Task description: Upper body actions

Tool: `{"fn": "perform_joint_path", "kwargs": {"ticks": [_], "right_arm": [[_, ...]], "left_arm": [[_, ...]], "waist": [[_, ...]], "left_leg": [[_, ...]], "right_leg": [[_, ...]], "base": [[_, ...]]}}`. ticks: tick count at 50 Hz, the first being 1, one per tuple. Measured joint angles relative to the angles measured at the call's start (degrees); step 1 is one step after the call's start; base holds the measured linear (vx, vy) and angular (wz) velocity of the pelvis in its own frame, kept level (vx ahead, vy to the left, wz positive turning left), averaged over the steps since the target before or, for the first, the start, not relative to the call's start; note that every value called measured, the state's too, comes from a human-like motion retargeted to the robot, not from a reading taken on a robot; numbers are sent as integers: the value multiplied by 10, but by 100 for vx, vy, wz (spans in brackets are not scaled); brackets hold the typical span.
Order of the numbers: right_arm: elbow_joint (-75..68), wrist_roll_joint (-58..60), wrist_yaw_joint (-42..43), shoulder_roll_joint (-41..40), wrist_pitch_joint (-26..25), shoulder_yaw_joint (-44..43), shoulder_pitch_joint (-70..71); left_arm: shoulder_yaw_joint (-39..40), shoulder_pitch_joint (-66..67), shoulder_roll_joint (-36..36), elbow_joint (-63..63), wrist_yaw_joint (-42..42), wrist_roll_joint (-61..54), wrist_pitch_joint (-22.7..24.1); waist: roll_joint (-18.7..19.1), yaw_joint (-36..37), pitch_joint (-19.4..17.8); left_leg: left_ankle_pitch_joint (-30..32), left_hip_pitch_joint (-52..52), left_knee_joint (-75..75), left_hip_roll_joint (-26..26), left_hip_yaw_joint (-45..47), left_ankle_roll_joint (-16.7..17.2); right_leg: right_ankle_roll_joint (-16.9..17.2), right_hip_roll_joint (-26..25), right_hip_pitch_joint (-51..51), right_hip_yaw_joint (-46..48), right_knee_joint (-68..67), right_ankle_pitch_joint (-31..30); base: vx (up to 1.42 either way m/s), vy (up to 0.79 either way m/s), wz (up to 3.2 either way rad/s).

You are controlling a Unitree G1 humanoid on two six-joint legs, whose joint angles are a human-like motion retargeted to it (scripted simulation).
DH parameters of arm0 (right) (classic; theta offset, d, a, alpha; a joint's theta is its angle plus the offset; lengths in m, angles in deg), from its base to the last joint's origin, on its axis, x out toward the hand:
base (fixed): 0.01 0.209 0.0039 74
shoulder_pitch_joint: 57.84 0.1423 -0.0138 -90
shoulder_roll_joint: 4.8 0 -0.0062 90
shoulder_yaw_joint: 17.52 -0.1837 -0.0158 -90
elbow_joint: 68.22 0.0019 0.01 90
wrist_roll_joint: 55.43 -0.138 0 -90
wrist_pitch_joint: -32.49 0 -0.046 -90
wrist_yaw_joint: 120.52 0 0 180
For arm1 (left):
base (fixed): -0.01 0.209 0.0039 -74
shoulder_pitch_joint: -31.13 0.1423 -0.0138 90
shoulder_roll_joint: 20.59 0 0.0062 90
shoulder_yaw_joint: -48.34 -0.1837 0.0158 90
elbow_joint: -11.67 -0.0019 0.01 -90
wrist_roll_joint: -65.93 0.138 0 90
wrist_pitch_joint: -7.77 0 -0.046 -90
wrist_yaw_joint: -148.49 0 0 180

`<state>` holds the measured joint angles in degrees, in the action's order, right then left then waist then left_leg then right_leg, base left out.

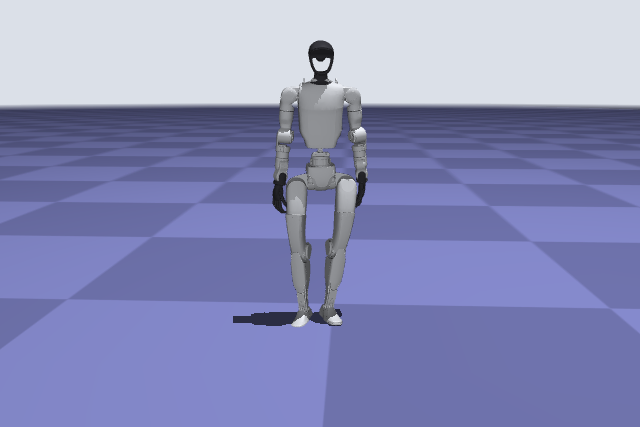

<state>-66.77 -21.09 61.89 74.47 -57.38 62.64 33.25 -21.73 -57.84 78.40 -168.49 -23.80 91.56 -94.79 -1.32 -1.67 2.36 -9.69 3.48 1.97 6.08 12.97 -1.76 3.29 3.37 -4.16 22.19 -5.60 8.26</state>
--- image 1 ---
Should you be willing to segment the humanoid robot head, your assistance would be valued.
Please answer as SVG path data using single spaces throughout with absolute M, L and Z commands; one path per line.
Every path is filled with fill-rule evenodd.
M 328 79 L 327 74 L 331 70 L 333 59 L 334 59 L 334 50 L 331 44 L 322 40 L 315 41 L 309 47 L 308 55 L 309 55 L 310 65 L 312 67 L 312 70 L 314 71 L 313 79 L 317 79 L 317 81 L 315 82 L 311 81 L 310 83 L 316 84 L 316 85 L 330 84 L 331 82 L 327 82 L 325 81 L 325 79 Z M 330 65 L 328 69 L 326 71 L 316 71 L 312 61 L 313 58 L 316 58 L 320 62 L 324 61 L 325 58 L 330 58 L 331 60 L 330 60 Z

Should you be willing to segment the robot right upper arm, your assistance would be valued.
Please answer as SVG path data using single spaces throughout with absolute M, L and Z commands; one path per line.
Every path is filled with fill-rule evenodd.
M 299 88 L 300 86 L 287 87 L 281 93 L 278 143 L 290 144 L 294 140 L 294 131 L 291 130 L 294 115 L 292 103 L 298 99 Z

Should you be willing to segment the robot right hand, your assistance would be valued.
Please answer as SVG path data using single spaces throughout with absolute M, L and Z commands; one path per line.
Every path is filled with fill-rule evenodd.
M 276 181 L 274 179 L 273 183 L 275 184 L 273 189 L 273 206 L 280 213 L 286 213 L 286 211 L 284 211 L 284 209 L 282 208 L 282 203 L 287 207 L 287 203 L 283 197 L 283 186 L 286 185 L 286 174 L 281 173 L 279 175 L 279 181 Z

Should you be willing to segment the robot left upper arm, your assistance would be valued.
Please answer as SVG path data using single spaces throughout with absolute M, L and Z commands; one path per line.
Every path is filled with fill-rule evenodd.
M 366 132 L 361 127 L 362 122 L 362 107 L 361 107 L 361 95 L 359 91 L 354 87 L 342 86 L 344 90 L 344 101 L 349 103 L 347 107 L 348 121 L 350 131 L 348 132 L 348 139 L 352 143 L 364 142 L 366 140 Z

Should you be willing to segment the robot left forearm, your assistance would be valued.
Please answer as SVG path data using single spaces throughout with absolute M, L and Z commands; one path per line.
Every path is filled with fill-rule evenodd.
M 367 139 L 367 134 L 366 134 L 366 139 Z M 354 143 L 354 145 L 352 145 L 352 151 L 354 155 L 353 157 L 354 166 L 356 168 L 355 174 L 357 179 L 358 179 L 359 172 L 365 172 L 366 178 L 368 177 L 368 172 L 366 168 L 367 167 L 366 149 L 367 149 L 366 140 L 364 142 Z

